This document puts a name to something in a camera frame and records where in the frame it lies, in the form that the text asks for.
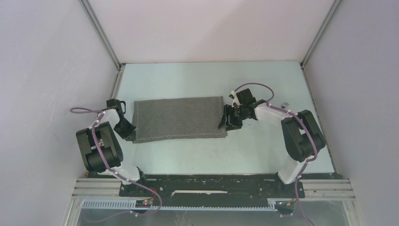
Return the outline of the grey cloth napkin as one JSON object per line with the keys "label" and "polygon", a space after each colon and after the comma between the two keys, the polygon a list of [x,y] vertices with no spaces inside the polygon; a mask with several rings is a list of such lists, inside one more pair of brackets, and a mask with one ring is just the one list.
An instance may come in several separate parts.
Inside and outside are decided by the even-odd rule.
{"label": "grey cloth napkin", "polygon": [[218,129],[223,107],[223,97],[136,101],[134,142],[227,137],[225,129]]}

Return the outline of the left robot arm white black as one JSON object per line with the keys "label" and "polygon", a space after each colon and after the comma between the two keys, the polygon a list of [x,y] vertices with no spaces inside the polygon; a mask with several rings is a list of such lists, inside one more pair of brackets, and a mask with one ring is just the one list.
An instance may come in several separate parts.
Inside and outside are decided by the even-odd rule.
{"label": "left robot arm white black", "polygon": [[97,118],[84,129],[76,132],[76,139],[85,168],[102,176],[112,176],[124,185],[131,185],[130,189],[137,196],[147,194],[149,184],[143,171],[137,167],[124,163],[122,148],[117,136],[121,132],[123,138],[132,125],[115,108],[103,110],[89,110],[73,108],[71,112],[96,113]]}

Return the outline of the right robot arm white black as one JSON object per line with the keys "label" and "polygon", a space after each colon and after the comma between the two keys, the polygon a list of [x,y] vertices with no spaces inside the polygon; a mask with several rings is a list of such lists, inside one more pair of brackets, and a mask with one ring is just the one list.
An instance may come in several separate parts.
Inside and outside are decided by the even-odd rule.
{"label": "right robot arm white black", "polygon": [[326,146],[315,117],[309,110],[293,113],[260,100],[239,106],[225,105],[218,129],[240,129],[246,119],[276,120],[281,125],[288,156],[276,174],[277,181],[273,189],[276,195],[287,196],[293,190],[292,183],[300,178],[307,164],[315,161],[320,150]]}

